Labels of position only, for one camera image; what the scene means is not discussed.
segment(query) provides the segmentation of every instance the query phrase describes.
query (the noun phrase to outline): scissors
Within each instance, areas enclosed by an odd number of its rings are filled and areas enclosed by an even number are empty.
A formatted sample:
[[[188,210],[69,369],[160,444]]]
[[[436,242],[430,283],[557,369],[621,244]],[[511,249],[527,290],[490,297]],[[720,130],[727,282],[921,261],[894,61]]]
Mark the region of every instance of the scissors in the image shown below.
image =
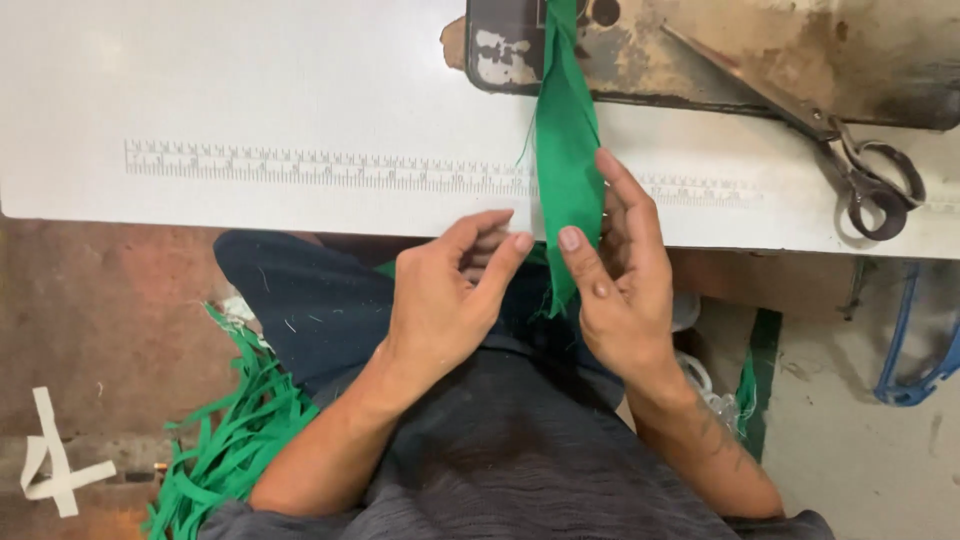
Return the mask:
[[[832,166],[836,167],[840,178],[850,186],[851,199],[847,206],[847,214],[850,215],[853,226],[865,237],[877,241],[893,238],[906,225],[907,212],[924,203],[926,199],[924,179],[917,172],[913,161],[900,150],[879,140],[862,142],[853,140],[846,124],[840,118],[824,111],[815,103],[801,100],[762,77],[748,73],[741,68],[738,61],[715,51],[693,37],[684,36],[666,24],[661,25],[660,28],[749,87],[763,98],[767,107],[779,114],[790,127],[817,143],[817,147],[825,154]],[[876,172],[863,160],[866,152],[875,152],[887,158],[905,179],[908,190],[902,189],[889,178]],[[863,222],[862,212],[866,201],[872,202],[884,213],[883,222],[873,230],[868,229]]]

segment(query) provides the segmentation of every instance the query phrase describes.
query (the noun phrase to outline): white tape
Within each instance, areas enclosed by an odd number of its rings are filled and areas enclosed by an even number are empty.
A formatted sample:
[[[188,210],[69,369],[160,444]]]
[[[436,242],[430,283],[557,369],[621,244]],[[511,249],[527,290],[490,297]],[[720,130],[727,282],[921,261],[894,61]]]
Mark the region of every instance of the white tape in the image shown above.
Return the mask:
[[[50,392],[47,391],[46,386],[34,388],[34,401],[36,413],[40,416],[43,436],[27,437],[27,458],[23,464],[23,472],[20,474],[20,487],[23,488],[23,494],[31,501],[52,497],[61,518],[76,516],[77,500],[73,496],[73,490],[116,475],[116,467],[113,466],[112,461],[104,461],[80,471],[71,472],[66,460],[66,450],[63,449],[60,433],[57,432],[57,424],[54,422],[54,408],[50,403]],[[48,453],[52,469],[51,477],[42,482],[30,484]]]

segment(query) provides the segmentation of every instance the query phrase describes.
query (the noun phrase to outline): scissor blade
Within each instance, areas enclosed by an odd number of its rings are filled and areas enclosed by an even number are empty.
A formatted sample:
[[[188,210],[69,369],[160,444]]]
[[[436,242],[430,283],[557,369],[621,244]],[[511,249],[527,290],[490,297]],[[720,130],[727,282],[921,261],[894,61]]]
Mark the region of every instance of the scissor blade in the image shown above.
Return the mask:
[[[660,28],[759,94],[770,109],[805,135],[820,141],[838,137],[836,130],[830,126],[828,114],[817,106],[801,101],[783,88],[750,73],[743,69],[739,61],[706,46],[694,37],[685,36],[666,24],[660,25]]]

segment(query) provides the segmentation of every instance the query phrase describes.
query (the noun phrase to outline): dark pants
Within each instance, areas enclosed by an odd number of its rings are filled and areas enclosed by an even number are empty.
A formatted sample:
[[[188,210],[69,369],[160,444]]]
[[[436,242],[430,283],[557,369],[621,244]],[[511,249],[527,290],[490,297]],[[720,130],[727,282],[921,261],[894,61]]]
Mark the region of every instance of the dark pants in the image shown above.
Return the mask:
[[[363,366],[390,327],[394,280],[355,257],[286,233],[229,231],[213,245],[224,275],[263,325],[280,364],[313,395]],[[619,382],[587,349],[576,314],[546,319],[550,277],[525,263],[510,283],[491,334],[512,337],[553,361]]]

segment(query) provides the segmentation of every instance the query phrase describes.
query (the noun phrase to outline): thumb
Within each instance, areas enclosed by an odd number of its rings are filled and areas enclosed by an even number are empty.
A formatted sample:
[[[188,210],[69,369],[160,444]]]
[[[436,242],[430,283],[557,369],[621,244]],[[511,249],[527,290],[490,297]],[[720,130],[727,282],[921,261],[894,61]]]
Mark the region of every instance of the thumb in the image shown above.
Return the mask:
[[[573,281],[577,283],[584,303],[594,297],[619,296],[613,279],[607,273],[603,261],[587,241],[583,231],[572,226],[564,227],[560,229],[558,240],[566,268],[570,271]]]
[[[523,260],[534,247],[534,236],[530,233],[516,233],[507,236],[500,243],[496,251],[490,257],[487,263],[487,269],[484,270],[480,283],[470,296],[477,296],[481,299],[496,299],[497,302],[503,299],[507,292],[507,285],[514,278],[517,268],[523,264]]]

